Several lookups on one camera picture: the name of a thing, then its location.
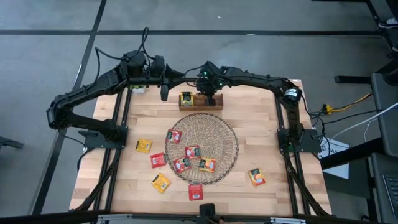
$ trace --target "small box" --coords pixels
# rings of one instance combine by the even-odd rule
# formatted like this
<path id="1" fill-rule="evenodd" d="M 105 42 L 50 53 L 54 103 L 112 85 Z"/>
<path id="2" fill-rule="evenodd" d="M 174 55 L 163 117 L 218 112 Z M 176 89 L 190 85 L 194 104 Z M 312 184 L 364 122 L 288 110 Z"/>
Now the small box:
<path id="1" fill-rule="evenodd" d="M 194 106 L 195 105 L 195 100 L 194 100 L 192 92 L 181 92 L 180 100 L 181 100 L 181 104 L 180 104 L 181 106 Z"/>
<path id="2" fill-rule="evenodd" d="M 171 181 L 162 173 L 159 173 L 155 179 L 152 181 L 152 185 L 158 190 L 160 193 L 164 193 L 167 187 L 171 184 Z"/>
<path id="3" fill-rule="evenodd" d="M 265 184 L 266 180 L 264 178 L 264 175 L 262 174 L 261 170 L 259 168 L 253 169 L 249 171 L 249 176 L 251 179 L 251 182 L 255 187 L 261 184 Z"/>
<path id="4" fill-rule="evenodd" d="M 200 158 L 200 147 L 199 146 L 185 146 L 185 155 L 189 159 Z"/>
<path id="5" fill-rule="evenodd" d="M 216 170 L 216 160 L 209 158 L 201 158 L 199 169 L 207 172 L 214 172 Z"/>
<path id="6" fill-rule="evenodd" d="M 178 144 L 180 143 L 181 135 L 182 135 L 181 131 L 169 129 L 169 131 L 167 131 L 166 141 Z"/>
<path id="7" fill-rule="evenodd" d="M 189 200 L 203 200 L 202 184 L 190 184 L 188 186 Z"/>
<path id="8" fill-rule="evenodd" d="M 166 161 L 164 159 L 164 153 L 153 154 L 150 156 L 150 163 L 152 164 L 152 168 L 161 167 L 166 165 Z"/>
<path id="9" fill-rule="evenodd" d="M 152 141 L 151 140 L 138 139 L 137 146 L 136 146 L 136 151 L 137 152 L 149 153 L 151 146 L 152 146 Z"/>
<path id="10" fill-rule="evenodd" d="M 191 162 L 189 161 L 187 156 L 176 159 L 173 161 L 173 163 L 174 163 L 175 170 L 177 171 L 178 174 L 187 169 L 192 168 Z"/>

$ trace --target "wooden table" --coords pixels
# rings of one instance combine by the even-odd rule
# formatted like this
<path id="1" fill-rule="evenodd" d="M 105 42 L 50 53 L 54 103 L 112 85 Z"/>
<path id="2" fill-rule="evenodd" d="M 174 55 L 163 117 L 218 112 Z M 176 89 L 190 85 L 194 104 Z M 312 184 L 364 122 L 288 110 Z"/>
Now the wooden table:
<path id="1" fill-rule="evenodd" d="M 300 80 L 295 84 L 302 88 Z M 269 90 L 250 86 L 225 87 L 223 111 L 207 111 L 224 119 L 239 141 L 239 156 L 231 172 L 221 181 L 203 186 L 204 200 L 189 201 L 188 184 L 179 179 L 169 165 L 152 169 L 149 156 L 165 151 L 165 134 L 179 119 L 194 111 L 178 110 L 178 94 L 195 91 L 186 84 L 170 90 L 168 102 L 160 100 L 160 88 L 147 88 L 146 93 L 131 100 L 129 134 L 121 154 L 112 201 L 112 212 L 198 214 L 199 205 L 214 203 L 219 214 L 226 215 L 292 215 L 284 158 L 279 153 L 278 128 L 274 95 Z M 119 112 L 123 113 L 124 97 Z M 98 98 L 94 118 L 111 118 L 116 95 Z M 310 128 L 303 101 L 300 103 L 301 122 Z M 135 151 L 139 138 L 153 140 L 150 154 Z M 70 208 L 79 206 L 98 182 L 104 149 L 87 154 L 81 162 Z M 331 212 L 322 169 L 317 158 L 301 153 L 305 183 L 321 206 Z M 253 187 L 248 171 L 261 168 L 266 184 Z M 151 186 L 159 173 L 171 181 L 164 194 Z M 104 208 L 108 187 L 105 186 L 100 208 Z M 298 207 L 303 213 L 301 195 L 296 186 Z"/>

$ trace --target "wooden stand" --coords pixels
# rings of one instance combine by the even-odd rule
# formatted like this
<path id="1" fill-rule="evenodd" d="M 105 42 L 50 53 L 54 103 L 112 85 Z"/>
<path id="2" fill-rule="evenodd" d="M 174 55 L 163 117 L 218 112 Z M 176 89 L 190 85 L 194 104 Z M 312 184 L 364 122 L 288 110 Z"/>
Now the wooden stand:
<path id="1" fill-rule="evenodd" d="M 193 102 L 195 106 L 181 106 L 181 95 L 178 98 L 178 105 L 180 111 L 213 111 L 222 110 L 224 107 L 223 95 L 214 95 L 213 99 L 216 101 L 215 106 L 208 106 L 205 104 L 206 96 L 196 94 L 193 96 Z"/>

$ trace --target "round wire basket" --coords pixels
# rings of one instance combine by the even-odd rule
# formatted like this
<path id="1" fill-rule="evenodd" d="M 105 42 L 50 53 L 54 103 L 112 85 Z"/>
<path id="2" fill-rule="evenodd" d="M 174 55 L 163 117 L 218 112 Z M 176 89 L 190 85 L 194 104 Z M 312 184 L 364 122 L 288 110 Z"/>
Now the round wire basket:
<path id="1" fill-rule="evenodd" d="M 182 118 L 172 128 L 181 131 L 179 144 L 166 142 L 165 158 L 171 169 L 190 184 L 212 184 L 224 178 L 238 158 L 238 139 L 221 118 L 208 113 L 195 113 Z M 199 169 L 200 159 L 190 159 L 191 169 L 177 173 L 173 161 L 185 156 L 185 146 L 199 145 L 202 158 L 215 159 L 215 171 Z"/>

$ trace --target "white cable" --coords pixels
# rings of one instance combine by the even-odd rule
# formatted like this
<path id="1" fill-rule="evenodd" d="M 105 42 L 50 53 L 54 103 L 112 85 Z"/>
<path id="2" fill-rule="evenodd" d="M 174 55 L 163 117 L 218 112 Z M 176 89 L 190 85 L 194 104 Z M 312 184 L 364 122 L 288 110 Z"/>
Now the white cable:
<path id="1" fill-rule="evenodd" d="M 369 121 L 369 123 L 366 125 L 365 132 L 363 133 L 363 138 L 365 138 L 365 142 L 367 142 L 367 140 L 366 140 L 366 133 L 367 133 L 367 131 L 368 131 L 368 129 L 369 129 L 369 126 L 371 125 L 371 123 L 372 123 L 373 121 L 377 121 L 377 118 L 375 118 L 375 119 Z"/>
<path id="2" fill-rule="evenodd" d="M 346 132 L 346 131 L 348 131 L 348 130 L 350 130 L 350 129 L 353 129 L 353 128 L 355 128 L 355 127 L 361 125 L 361 124 L 364 124 L 364 123 L 366 123 L 366 122 L 368 122 L 368 121 L 373 120 L 374 118 L 377 118 L 378 116 L 384 114 L 385 112 L 387 112 L 387 111 L 393 109 L 393 108 L 396 107 L 397 105 L 398 105 L 398 102 L 397 102 L 397 103 L 394 103 L 392 106 L 390 106 L 389 108 L 385 109 L 384 111 L 382 111 L 382 112 L 380 112 L 380 113 L 374 115 L 373 117 L 371 117 L 371 118 L 369 118 L 369 119 L 366 119 L 366 120 L 364 120 L 364 121 L 362 121 L 362 122 L 360 122 L 360 123 L 358 123 L 358 124 L 352 125 L 351 127 L 346 128 L 346 129 L 340 131 L 339 133 L 335 134 L 331 139 L 334 139 L 335 137 L 339 136 L 340 134 L 343 134 L 344 132 Z"/>

